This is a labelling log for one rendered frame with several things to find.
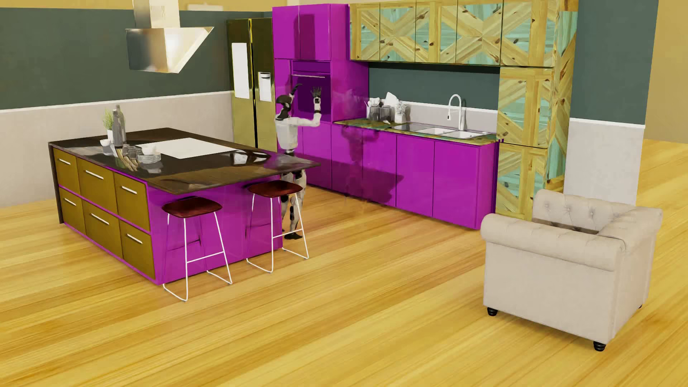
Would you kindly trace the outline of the tall purple oven cabinet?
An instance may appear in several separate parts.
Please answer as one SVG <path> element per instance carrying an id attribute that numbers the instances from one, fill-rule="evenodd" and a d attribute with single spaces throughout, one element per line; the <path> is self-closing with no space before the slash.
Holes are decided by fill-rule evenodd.
<path id="1" fill-rule="evenodd" d="M 340 121 L 363 118 L 368 99 L 368 66 L 349 59 L 349 6 L 288 5 L 272 9 L 275 90 L 292 89 L 291 61 L 329 61 L 331 122 L 298 127 L 296 155 L 320 163 L 307 182 L 353 196 L 361 195 L 363 141 L 360 130 Z"/>

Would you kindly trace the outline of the purple built-in oven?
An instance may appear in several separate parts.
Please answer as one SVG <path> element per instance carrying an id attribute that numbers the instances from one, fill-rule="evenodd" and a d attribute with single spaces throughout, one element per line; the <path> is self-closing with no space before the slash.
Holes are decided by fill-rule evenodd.
<path id="1" fill-rule="evenodd" d="M 311 119 L 314 113 L 312 89 L 321 89 L 321 120 L 331 122 L 331 66 L 329 61 L 291 61 L 292 85 L 301 84 L 294 99 L 292 115 Z"/>

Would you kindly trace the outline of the white induction cooktop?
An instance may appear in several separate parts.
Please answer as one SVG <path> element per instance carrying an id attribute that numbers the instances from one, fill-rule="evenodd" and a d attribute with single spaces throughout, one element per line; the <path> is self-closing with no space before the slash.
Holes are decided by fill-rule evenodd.
<path id="1" fill-rule="evenodd" d="M 196 138 L 179 138 L 156 143 L 138 145 L 144 155 L 164 154 L 176 159 L 186 159 L 210 154 L 221 154 L 237 150 L 233 147 L 218 145 Z"/>

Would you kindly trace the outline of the wooden utensils bundle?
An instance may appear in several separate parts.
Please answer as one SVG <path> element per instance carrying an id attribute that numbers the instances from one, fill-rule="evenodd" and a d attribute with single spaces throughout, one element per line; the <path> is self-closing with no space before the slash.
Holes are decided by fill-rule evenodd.
<path id="1" fill-rule="evenodd" d="M 120 166 L 121 168 L 127 168 L 129 171 L 137 171 L 138 167 L 137 164 L 132 162 L 132 160 L 128 157 L 128 155 L 125 153 L 123 154 L 123 148 L 121 147 L 116 147 L 116 156 L 118 158 L 117 165 Z"/>

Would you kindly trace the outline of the steel range hood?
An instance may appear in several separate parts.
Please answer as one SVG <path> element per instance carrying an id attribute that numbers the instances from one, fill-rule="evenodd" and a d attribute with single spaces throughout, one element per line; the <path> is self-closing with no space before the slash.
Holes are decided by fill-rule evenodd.
<path id="1" fill-rule="evenodd" d="M 126 29 L 129 68 L 179 73 L 212 31 L 182 28 L 178 0 L 133 0 L 135 28 Z"/>

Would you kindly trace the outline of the dark red bar stool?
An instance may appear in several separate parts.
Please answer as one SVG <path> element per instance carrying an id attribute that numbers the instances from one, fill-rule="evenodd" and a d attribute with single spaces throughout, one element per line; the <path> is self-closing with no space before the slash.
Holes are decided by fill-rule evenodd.
<path id="1" fill-rule="evenodd" d="M 221 233 L 221 228 L 219 226 L 219 220 L 218 220 L 218 215 L 217 212 L 222 209 L 222 206 L 213 200 L 210 200 L 208 198 L 202 198 L 202 197 L 189 197 L 189 198 L 183 198 L 180 200 L 176 200 L 173 202 L 168 202 L 162 206 L 162 210 L 167 213 L 167 226 L 169 225 L 170 222 L 170 216 L 175 216 L 177 218 L 182 219 L 182 225 L 183 225 L 183 241 L 184 241 L 184 261 L 185 261 L 185 290 L 186 294 L 185 297 L 180 297 L 176 293 L 172 292 L 169 288 L 167 288 L 167 285 L 165 283 L 162 284 L 162 287 L 165 291 L 168 293 L 172 294 L 174 297 L 176 297 L 178 300 L 182 302 L 187 302 L 188 301 L 188 265 L 192 262 L 200 261 L 203 259 L 211 258 L 216 255 L 223 255 L 224 261 L 225 261 L 225 266 L 227 269 L 228 273 L 228 279 L 224 279 L 223 277 L 211 272 L 210 270 L 207 270 L 206 272 L 214 277 L 219 278 L 223 282 L 227 283 L 228 285 L 233 284 L 233 279 L 230 273 L 230 269 L 228 266 L 228 258 L 226 254 L 226 250 L 224 247 L 224 241 L 222 238 L 222 233 Z M 221 245 L 221 251 L 210 254 L 210 255 L 205 255 L 196 259 L 188 259 L 188 242 L 187 242 L 187 228 L 186 228 L 186 220 L 188 218 L 197 218 L 202 215 L 208 215 L 212 214 L 214 219 L 215 219 L 215 224 L 218 229 L 218 237 Z"/>
<path id="2" fill-rule="evenodd" d="M 253 185 L 248 186 L 248 190 L 253 194 L 252 195 L 252 205 L 251 205 L 251 213 L 248 221 L 248 226 L 247 226 L 247 236 L 250 238 L 251 237 L 251 227 L 252 227 L 252 222 L 253 222 L 253 210 L 254 210 L 254 201 L 255 201 L 255 196 L 261 196 L 264 198 L 269 199 L 269 208 L 271 210 L 270 214 L 270 222 L 271 222 L 271 269 L 267 270 L 265 268 L 260 267 L 259 265 L 256 265 L 252 263 L 249 258 L 246 258 L 246 262 L 256 268 L 261 269 L 262 271 L 265 271 L 267 273 L 273 273 L 274 271 L 274 239 L 275 238 L 282 238 L 283 236 L 286 236 L 288 239 L 295 239 L 296 234 L 300 231 L 304 231 L 304 224 L 303 219 L 301 217 L 301 205 L 303 203 L 303 196 L 301 195 L 301 192 L 304 190 L 304 186 L 300 186 L 294 182 L 288 182 L 285 180 L 271 180 L 267 182 L 260 182 L 256 183 Z M 294 195 L 294 202 L 293 202 L 293 207 L 297 208 L 297 216 L 294 216 L 291 218 L 291 220 L 295 220 L 296 223 L 294 226 L 290 227 L 290 230 L 286 233 L 281 233 L 280 235 L 275 235 L 272 234 L 273 228 L 274 228 L 274 223 L 273 223 L 273 205 L 272 205 L 272 200 L 275 198 L 281 198 L 282 196 L 286 196 L 289 198 L 290 195 Z"/>

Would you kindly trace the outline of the steel double sink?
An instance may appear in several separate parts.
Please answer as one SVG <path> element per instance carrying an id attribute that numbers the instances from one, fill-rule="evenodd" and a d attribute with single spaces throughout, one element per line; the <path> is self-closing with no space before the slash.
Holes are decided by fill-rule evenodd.
<path id="1" fill-rule="evenodd" d="M 466 129 L 445 128 L 421 123 L 404 123 L 392 127 L 393 129 L 411 132 L 419 135 L 433 135 L 454 139 L 473 139 L 489 135 L 484 132 L 474 132 Z"/>

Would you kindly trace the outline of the chrome gooseneck faucet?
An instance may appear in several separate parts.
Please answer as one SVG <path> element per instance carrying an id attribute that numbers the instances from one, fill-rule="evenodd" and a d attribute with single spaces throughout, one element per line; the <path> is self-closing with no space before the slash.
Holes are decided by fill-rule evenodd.
<path id="1" fill-rule="evenodd" d="M 454 109 L 454 107 L 452 106 L 452 101 L 454 99 L 458 99 L 458 102 L 459 102 L 457 109 Z M 448 101 L 447 112 L 446 112 L 446 118 L 448 121 L 452 120 L 452 112 L 454 112 L 455 110 L 458 112 L 458 117 L 459 117 L 457 130 L 463 131 L 465 128 L 465 125 L 464 125 L 465 114 L 464 114 L 464 108 L 463 108 L 463 100 L 459 94 L 453 94 Z"/>

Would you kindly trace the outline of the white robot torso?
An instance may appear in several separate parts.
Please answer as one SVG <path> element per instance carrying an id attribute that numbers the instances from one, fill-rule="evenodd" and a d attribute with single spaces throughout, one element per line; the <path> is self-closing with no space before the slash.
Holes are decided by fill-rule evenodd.
<path id="1" fill-rule="evenodd" d="M 280 115 L 274 118 L 277 132 L 277 142 L 284 154 L 293 156 L 298 146 L 298 117 L 286 117 L 280 119 Z"/>

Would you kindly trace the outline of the white black robot legs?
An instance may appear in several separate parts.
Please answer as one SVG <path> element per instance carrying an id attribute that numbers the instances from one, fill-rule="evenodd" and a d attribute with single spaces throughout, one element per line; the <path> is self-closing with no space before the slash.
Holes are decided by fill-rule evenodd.
<path id="1" fill-rule="evenodd" d="M 281 196 L 280 197 L 280 202 L 281 202 L 281 217 L 282 220 L 284 219 L 286 215 L 287 209 L 289 209 L 290 212 L 290 228 L 289 230 L 292 233 L 288 233 L 287 235 L 284 236 L 286 240 L 298 240 L 301 239 L 302 236 L 299 235 L 298 233 L 294 232 L 298 226 L 298 222 L 300 220 L 300 213 L 298 212 L 297 207 L 302 207 L 304 203 L 304 196 L 305 196 L 305 189 L 306 189 L 306 182 L 307 182 L 307 176 L 304 170 L 301 171 L 296 171 L 296 172 L 289 172 L 281 175 L 281 180 L 288 181 L 288 182 L 293 182 L 299 186 L 301 186 L 301 191 L 295 193 L 293 196 Z"/>

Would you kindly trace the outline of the purple kitchen island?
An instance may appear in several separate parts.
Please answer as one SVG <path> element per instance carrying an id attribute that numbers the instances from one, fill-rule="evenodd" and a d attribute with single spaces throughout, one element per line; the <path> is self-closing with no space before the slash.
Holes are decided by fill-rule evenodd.
<path id="1" fill-rule="evenodd" d="M 221 150 L 176 158 L 158 147 L 159 161 L 146 164 L 103 139 L 49 142 L 59 222 L 156 285 L 281 248 L 279 198 L 249 187 L 319 166 L 172 128 L 129 132 L 126 141 L 140 150 L 191 139 Z"/>

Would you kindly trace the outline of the grey glass bottle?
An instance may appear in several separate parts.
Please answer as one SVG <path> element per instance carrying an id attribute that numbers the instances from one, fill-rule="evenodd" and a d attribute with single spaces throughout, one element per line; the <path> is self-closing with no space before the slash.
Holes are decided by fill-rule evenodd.
<path id="1" fill-rule="evenodd" d="M 121 110 L 120 104 L 116 105 L 116 109 L 112 111 L 113 123 L 111 130 L 113 131 L 113 144 L 115 147 L 123 147 L 126 143 L 125 131 L 125 117 Z"/>

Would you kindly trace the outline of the wooden cross-pattern wall cabinets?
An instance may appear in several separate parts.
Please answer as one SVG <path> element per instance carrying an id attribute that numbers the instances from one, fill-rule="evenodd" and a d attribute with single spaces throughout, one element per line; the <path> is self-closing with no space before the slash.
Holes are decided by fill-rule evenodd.
<path id="1" fill-rule="evenodd" d="M 357 61 L 552 67 L 579 0 L 400 0 L 349 5 Z"/>

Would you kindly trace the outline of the tall wooden cross-pattern cabinet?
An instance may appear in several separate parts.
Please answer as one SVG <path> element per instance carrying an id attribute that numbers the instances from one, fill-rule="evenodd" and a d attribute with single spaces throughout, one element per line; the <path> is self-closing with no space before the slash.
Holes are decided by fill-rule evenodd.
<path id="1" fill-rule="evenodd" d="M 495 211 L 530 220 L 563 191 L 579 0 L 504 0 Z"/>

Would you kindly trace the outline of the purple base cabinet run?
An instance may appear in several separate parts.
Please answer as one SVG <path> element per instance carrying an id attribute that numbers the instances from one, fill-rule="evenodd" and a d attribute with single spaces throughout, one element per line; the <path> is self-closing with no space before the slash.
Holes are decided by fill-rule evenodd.
<path id="1" fill-rule="evenodd" d="M 355 197 L 471 229 L 495 212 L 494 134 L 454 139 L 368 120 L 340 124 L 359 129 L 363 141 L 362 192 Z"/>

